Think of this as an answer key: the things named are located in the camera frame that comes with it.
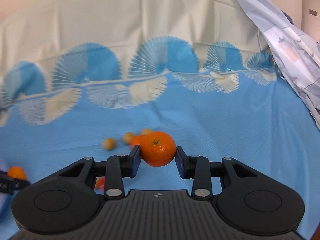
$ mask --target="small brown ball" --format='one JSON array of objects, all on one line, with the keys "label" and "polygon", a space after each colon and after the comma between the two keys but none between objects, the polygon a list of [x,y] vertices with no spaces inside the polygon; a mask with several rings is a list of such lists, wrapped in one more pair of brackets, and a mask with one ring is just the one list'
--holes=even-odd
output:
[{"label": "small brown ball", "polygon": [[147,135],[149,133],[152,133],[153,130],[149,129],[149,128],[146,128],[146,129],[143,129],[140,133],[140,135]]},{"label": "small brown ball", "polygon": [[113,150],[116,146],[117,146],[117,141],[113,138],[107,138],[102,142],[102,147],[107,151]]},{"label": "small brown ball", "polygon": [[132,132],[127,132],[122,136],[122,140],[125,144],[129,145],[131,144],[132,138],[134,137],[134,133]]}]

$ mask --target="blue fan pattern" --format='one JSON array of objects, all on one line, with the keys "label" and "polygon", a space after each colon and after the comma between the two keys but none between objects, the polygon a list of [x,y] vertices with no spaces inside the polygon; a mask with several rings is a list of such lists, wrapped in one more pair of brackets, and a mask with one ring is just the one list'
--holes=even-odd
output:
[{"label": "blue fan pattern", "polygon": [[145,42],[130,63],[129,78],[173,72],[197,73],[199,59],[193,47],[181,39],[165,36]]},{"label": "blue fan pattern", "polygon": [[14,102],[19,103],[27,123],[49,123],[78,103],[84,87],[92,103],[101,107],[124,109],[145,104],[164,93],[168,71],[195,92],[231,93],[239,86],[240,70],[267,85],[275,80],[271,59],[261,51],[244,68],[239,49],[228,42],[216,42],[209,47],[207,61],[199,72],[199,58],[193,47],[179,38],[165,36],[150,39],[138,49],[128,69],[129,80],[123,80],[120,62],[111,49],[85,43],[60,57],[48,89],[34,63],[22,61],[14,66],[1,88],[0,126],[5,125],[10,112],[7,107]]}]

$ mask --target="blue fabric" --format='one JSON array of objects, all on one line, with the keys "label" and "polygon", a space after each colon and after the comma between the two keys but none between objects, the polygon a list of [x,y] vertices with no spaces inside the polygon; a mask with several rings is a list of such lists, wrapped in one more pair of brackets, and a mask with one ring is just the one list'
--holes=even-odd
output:
[{"label": "blue fabric", "polygon": [[[196,93],[167,74],[168,88],[156,101],[122,110],[92,104],[84,89],[70,112],[47,125],[28,125],[15,105],[7,125],[0,128],[1,157],[9,166],[23,167],[33,183],[85,156],[102,161],[128,154],[129,147],[121,143],[125,132],[162,130],[188,155],[200,154],[211,161],[232,156],[295,189],[306,204],[299,232],[310,234],[310,224],[319,218],[319,130],[285,81],[262,86],[239,75],[239,89],[223,94]],[[101,148],[107,137],[119,142],[110,152]],[[153,168],[142,161],[137,177],[124,179],[124,185],[126,190],[191,190],[192,180],[181,180],[174,162]],[[218,179],[213,179],[213,190],[221,191]],[[0,220],[0,239],[17,230],[7,210]]]}]

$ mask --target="silver screw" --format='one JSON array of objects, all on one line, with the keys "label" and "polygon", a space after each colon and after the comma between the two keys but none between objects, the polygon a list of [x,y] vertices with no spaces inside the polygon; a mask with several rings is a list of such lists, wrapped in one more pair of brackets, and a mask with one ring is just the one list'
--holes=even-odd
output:
[{"label": "silver screw", "polygon": [[206,197],[210,195],[210,191],[205,188],[199,188],[195,190],[195,195],[198,197]]},{"label": "silver screw", "polygon": [[122,194],[122,190],[120,190],[118,188],[111,188],[106,191],[106,194],[109,197],[118,197]]}]

